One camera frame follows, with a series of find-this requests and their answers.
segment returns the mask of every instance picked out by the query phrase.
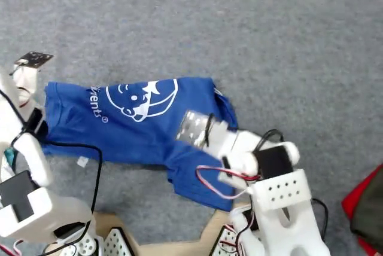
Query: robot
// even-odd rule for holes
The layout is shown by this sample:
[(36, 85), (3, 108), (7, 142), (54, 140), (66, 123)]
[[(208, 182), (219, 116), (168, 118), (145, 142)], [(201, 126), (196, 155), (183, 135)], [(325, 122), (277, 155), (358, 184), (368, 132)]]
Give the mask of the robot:
[[(59, 196), (48, 189), (53, 176), (40, 146), (47, 125), (44, 108), (32, 96), (38, 68), (50, 58), (32, 51), (16, 62), (10, 75), (0, 73), (0, 148), (5, 151), (14, 147), (29, 166), (29, 171), (0, 179), (0, 236), (57, 242), (57, 249), (42, 255), (62, 248), (62, 256), (134, 255), (122, 229), (112, 229), (105, 240), (96, 234), (92, 215), (95, 198), (90, 208), (82, 200)], [(305, 172), (293, 169), (300, 158), (295, 144), (273, 143), (192, 111), (186, 113), (177, 139), (221, 160), (219, 180), (251, 196), (250, 223), (243, 215), (248, 207), (230, 213), (244, 255), (330, 256), (315, 221)], [(98, 176), (102, 164), (99, 153)], [(255, 233), (250, 229), (254, 222), (258, 226)]]
[[(186, 113), (177, 139), (219, 159), (219, 180), (251, 196), (251, 223), (243, 215), (249, 206), (232, 210), (229, 217), (244, 255), (330, 256), (315, 220), (305, 172), (293, 168), (300, 159), (294, 143), (273, 143), (193, 111)], [(255, 232), (250, 229), (253, 224)]]
[[(29, 52), (19, 59), (12, 73), (0, 73), (0, 149), (13, 147), (23, 154), (29, 170), (0, 179), (0, 236), (28, 242), (57, 242), (50, 255), (134, 255), (120, 227), (107, 239), (95, 233), (92, 207), (80, 199), (63, 197), (48, 189), (53, 175), (40, 142), (47, 133), (44, 108), (35, 102), (38, 68), (53, 56)], [(100, 161), (98, 176), (101, 172)], [(113, 242), (119, 242), (113, 249)]]

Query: perforated white plate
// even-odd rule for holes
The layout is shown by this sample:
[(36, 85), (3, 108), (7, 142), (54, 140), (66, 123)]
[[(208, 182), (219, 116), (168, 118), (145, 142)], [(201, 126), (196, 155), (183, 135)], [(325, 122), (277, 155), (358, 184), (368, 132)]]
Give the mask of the perforated white plate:
[(215, 246), (210, 252), (210, 256), (238, 256), (236, 248), (230, 245), (220, 243), (220, 241), (235, 243), (236, 233), (230, 231), (229, 229), (222, 227), (221, 233), (217, 238)]
[(110, 230), (104, 241), (104, 256), (135, 256), (121, 228)]

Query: red fabric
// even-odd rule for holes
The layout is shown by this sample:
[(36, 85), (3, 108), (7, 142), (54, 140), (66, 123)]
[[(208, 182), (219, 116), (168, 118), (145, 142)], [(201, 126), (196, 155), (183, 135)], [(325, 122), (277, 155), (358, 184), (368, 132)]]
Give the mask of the red fabric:
[[(370, 181), (375, 177), (380, 169), (383, 169), (383, 164), (378, 166), (365, 180), (359, 183), (352, 192), (346, 196), (342, 201), (343, 210), (346, 212), (348, 219), (352, 218), (354, 209), (357, 206), (363, 191), (367, 188)], [(358, 238), (360, 246), (367, 252), (368, 256), (374, 256), (377, 252), (371, 248), (367, 242)]]

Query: t-shirt sleeve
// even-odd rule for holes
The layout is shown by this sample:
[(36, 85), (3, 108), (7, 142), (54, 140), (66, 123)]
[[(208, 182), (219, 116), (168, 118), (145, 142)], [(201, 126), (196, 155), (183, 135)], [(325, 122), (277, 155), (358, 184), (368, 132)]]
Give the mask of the t-shirt sleeve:
[[(199, 165), (222, 167), (217, 159), (193, 147), (185, 147), (182, 154), (167, 162), (168, 180), (173, 183), (174, 191), (203, 205), (230, 211), (233, 206), (232, 200), (222, 199), (198, 180), (196, 168)], [(234, 188), (218, 180), (218, 171), (202, 170), (201, 174), (223, 194), (233, 195)]]

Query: silver metal plate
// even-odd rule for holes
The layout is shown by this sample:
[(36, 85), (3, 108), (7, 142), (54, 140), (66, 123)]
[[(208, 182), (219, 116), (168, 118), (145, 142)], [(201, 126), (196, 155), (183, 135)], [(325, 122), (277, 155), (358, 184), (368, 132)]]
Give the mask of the silver metal plate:
[[(205, 130), (208, 125), (208, 119), (208, 115), (196, 111), (187, 111), (180, 125), (176, 140), (187, 142), (196, 148), (202, 149), (206, 143)], [(214, 123), (215, 118), (213, 117), (209, 131)]]

